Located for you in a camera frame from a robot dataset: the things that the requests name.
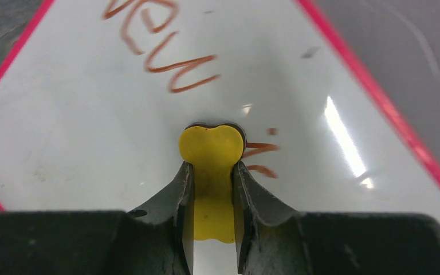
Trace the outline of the yellow bone-shaped eraser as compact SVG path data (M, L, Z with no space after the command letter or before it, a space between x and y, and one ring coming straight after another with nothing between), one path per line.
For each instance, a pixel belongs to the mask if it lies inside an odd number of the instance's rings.
M232 124L192 125L179 138L179 152L194 172L194 239L233 243L234 206L231 173L245 142Z

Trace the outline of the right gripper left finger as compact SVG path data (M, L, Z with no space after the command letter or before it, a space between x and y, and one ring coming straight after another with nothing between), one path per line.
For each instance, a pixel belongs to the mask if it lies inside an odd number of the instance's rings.
M173 180L127 214L123 274L193 273L194 172L183 162Z

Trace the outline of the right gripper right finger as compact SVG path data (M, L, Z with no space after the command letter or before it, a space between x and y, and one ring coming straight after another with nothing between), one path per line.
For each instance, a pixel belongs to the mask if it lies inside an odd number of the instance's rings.
M232 183L239 274L307 274L300 213L262 187L242 161Z

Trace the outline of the pink-framed whiteboard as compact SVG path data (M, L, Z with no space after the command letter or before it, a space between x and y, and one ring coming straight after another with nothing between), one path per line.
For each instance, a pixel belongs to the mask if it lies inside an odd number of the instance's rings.
M123 274L127 213L222 124L307 274L440 274L440 165L311 1L45 1L0 67L0 274ZM235 241L193 225L192 274Z

